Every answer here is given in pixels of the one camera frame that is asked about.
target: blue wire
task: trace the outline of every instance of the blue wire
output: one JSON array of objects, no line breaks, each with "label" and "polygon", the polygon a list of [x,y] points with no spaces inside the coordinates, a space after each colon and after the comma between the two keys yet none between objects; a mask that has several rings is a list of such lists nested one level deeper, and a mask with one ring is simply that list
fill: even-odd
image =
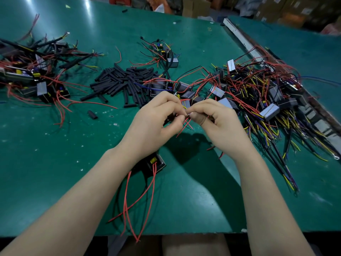
[{"label": "blue wire", "polygon": [[171,90],[172,90],[172,89],[164,90],[164,89],[149,88],[149,87],[146,87],[146,86],[144,86],[144,85],[142,85],[142,84],[139,84],[139,83],[137,83],[137,82],[135,82],[134,84],[136,84],[136,85],[138,85],[138,86],[140,86],[140,87],[142,87],[142,88],[149,89],[149,90],[156,90],[156,91],[171,91]]},{"label": "blue wire", "polygon": [[298,79],[298,78],[312,78],[312,79],[318,79],[318,80],[333,82],[333,83],[335,83],[335,84],[341,85],[341,82],[331,81],[331,80],[327,80],[327,79],[323,79],[323,78],[319,78],[319,77],[314,77],[314,76],[299,76],[299,77],[295,77],[295,78],[296,78],[296,79]]}]

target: person's right hand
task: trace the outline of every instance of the person's right hand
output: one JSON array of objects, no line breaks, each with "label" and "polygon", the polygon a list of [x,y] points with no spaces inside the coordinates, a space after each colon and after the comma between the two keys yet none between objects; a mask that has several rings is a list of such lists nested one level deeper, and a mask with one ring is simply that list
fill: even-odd
[{"label": "person's right hand", "polygon": [[[243,160],[256,151],[233,109],[209,98],[195,103],[186,113],[205,130],[212,143],[234,161]],[[214,117],[215,122],[201,113]]]}]

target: person's left hand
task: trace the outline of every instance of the person's left hand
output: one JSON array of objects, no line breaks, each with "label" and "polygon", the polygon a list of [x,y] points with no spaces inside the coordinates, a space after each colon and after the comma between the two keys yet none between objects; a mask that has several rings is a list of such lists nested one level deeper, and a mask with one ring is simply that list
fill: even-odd
[{"label": "person's left hand", "polygon": [[[163,127],[167,116],[172,113],[178,116]],[[157,151],[178,133],[186,115],[179,98],[163,91],[139,110],[118,146],[139,161]]]}]

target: person's left arm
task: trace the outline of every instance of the person's left arm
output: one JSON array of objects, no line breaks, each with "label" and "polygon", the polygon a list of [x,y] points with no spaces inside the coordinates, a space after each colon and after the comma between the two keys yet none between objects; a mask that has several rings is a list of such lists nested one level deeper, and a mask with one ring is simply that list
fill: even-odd
[{"label": "person's left arm", "polygon": [[[164,128],[173,112],[178,116]],[[176,96],[157,95],[136,114],[122,141],[0,255],[83,255],[123,178],[181,130],[185,115]]]}]

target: red plastic stool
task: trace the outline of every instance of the red plastic stool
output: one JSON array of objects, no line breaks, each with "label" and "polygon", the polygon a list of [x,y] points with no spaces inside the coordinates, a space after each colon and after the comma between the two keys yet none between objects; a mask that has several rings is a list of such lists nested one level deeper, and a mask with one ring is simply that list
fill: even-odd
[{"label": "red plastic stool", "polygon": [[130,0],[109,0],[110,4],[124,4],[127,6],[131,5],[131,1]]}]

